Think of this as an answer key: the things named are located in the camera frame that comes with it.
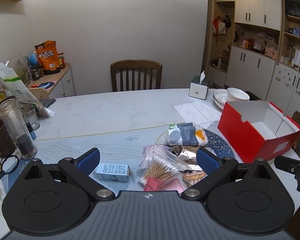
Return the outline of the patterned tissue pack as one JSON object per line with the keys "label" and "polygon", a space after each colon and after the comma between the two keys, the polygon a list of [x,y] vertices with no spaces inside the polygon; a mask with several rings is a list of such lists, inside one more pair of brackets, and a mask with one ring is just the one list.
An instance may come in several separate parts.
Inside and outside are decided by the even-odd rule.
{"label": "patterned tissue pack", "polygon": [[192,122],[170,125],[165,133],[169,146],[205,146],[208,141],[205,130]]}

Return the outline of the white paper napkin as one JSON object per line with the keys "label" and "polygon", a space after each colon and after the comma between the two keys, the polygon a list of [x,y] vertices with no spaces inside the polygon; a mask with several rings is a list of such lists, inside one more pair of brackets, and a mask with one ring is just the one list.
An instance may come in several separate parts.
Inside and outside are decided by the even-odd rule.
{"label": "white paper napkin", "polygon": [[175,106],[175,109],[185,122],[192,122],[204,129],[219,122],[221,118],[220,111],[198,101]]}

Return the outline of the pink binder clip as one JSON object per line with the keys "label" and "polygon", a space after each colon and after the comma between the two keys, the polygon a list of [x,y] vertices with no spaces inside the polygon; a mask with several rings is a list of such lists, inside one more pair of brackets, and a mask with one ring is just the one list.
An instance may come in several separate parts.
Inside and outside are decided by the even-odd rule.
{"label": "pink binder clip", "polygon": [[164,181],[149,177],[146,180],[146,184],[143,190],[146,192],[162,191],[163,187]]}

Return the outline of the small light blue carton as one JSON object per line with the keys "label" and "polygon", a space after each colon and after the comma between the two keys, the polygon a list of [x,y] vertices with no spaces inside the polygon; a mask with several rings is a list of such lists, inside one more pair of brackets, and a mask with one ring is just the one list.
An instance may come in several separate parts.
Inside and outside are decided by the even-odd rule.
{"label": "small light blue carton", "polygon": [[100,163],[94,172],[99,180],[128,182],[130,169],[126,164]]}

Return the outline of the small glass cup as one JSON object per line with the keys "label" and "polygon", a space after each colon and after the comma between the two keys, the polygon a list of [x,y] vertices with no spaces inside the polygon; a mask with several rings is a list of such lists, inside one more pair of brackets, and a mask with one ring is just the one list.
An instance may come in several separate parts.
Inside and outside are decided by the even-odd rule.
{"label": "small glass cup", "polygon": [[25,104],[22,107],[22,113],[26,123],[30,123],[34,131],[40,128],[37,112],[32,104]]}

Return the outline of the dark wooden chair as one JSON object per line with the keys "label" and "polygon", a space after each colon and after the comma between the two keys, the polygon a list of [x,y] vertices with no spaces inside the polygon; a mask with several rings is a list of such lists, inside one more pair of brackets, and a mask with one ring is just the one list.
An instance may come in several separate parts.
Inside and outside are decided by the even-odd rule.
{"label": "dark wooden chair", "polygon": [[152,60],[130,59],[110,65],[113,92],[160,89],[162,64]]}

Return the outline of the orange snack bag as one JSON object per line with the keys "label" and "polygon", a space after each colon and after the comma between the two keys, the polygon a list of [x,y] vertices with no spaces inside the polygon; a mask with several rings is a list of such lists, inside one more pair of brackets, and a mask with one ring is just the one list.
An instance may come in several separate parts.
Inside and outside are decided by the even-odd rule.
{"label": "orange snack bag", "polygon": [[55,41],[45,41],[35,46],[39,66],[44,75],[52,75],[60,72],[59,59]]}

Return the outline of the pink ridged plastic tray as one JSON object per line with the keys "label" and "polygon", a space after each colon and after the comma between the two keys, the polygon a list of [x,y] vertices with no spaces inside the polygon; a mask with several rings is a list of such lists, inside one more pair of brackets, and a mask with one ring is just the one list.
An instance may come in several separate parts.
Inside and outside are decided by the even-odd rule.
{"label": "pink ridged plastic tray", "polygon": [[167,182],[163,187],[163,191],[177,191],[179,194],[182,194],[184,188],[179,180],[179,178],[173,178]]}

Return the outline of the green white tissue box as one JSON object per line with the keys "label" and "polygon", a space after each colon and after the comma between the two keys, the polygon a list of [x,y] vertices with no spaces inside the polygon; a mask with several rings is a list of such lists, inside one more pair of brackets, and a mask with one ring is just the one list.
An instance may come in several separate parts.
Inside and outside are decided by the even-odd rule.
{"label": "green white tissue box", "polygon": [[205,75],[203,71],[200,76],[195,76],[191,83],[189,89],[189,96],[192,98],[205,100],[210,85],[210,79]]}

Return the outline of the white wall cabinets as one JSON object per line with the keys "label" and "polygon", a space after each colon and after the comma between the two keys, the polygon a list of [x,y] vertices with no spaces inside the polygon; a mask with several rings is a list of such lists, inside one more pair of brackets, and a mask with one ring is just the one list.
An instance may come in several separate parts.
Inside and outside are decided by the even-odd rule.
{"label": "white wall cabinets", "polygon": [[300,113],[300,0],[208,0],[206,45],[213,87]]}

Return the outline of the gold foil snack packet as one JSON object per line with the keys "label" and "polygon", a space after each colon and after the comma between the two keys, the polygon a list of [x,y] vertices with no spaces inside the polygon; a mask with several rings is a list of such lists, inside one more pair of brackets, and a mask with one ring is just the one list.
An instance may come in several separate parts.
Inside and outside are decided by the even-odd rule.
{"label": "gold foil snack packet", "polygon": [[172,146],[171,151],[188,164],[197,165],[197,151],[199,146]]}

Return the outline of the brown mug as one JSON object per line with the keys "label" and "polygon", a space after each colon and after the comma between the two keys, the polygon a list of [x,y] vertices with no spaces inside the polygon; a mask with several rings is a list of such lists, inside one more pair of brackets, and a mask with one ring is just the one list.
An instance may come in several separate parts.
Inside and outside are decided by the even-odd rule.
{"label": "brown mug", "polygon": [[15,144],[4,123],[0,120],[0,158],[6,158],[15,151]]}

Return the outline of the cartoon face plush charm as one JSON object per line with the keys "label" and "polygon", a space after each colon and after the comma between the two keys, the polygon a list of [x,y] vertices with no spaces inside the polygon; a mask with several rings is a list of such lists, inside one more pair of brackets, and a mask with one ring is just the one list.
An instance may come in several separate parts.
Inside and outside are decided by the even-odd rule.
{"label": "cartoon face plush charm", "polygon": [[204,171],[185,171],[183,173],[183,181],[185,181],[189,187],[192,187],[206,176],[207,174]]}

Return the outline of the cotton swab bag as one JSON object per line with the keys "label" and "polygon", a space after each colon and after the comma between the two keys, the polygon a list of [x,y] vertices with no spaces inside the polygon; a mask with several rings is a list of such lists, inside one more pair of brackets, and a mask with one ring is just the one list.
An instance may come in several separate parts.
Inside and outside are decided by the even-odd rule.
{"label": "cotton swab bag", "polygon": [[148,179],[156,179],[163,183],[168,183],[174,178],[178,178],[181,172],[202,171],[196,164],[189,164],[179,156],[167,151],[154,152],[146,161],[146,168],[139,178],[139,183],[147,184]]}

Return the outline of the stacked white plates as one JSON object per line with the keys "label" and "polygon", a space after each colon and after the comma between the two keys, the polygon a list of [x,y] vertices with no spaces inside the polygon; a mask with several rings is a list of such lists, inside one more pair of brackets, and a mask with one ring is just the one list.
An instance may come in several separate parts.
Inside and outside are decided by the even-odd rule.
{"label": "stacked white plates", "polygon": [[215,104],[221,110],[223,110],[225,103],[229,101],[227,90],[226,89],[221,89],[221,88],[220,89],[215,89],[213,91],[213,100],[214,100]]}

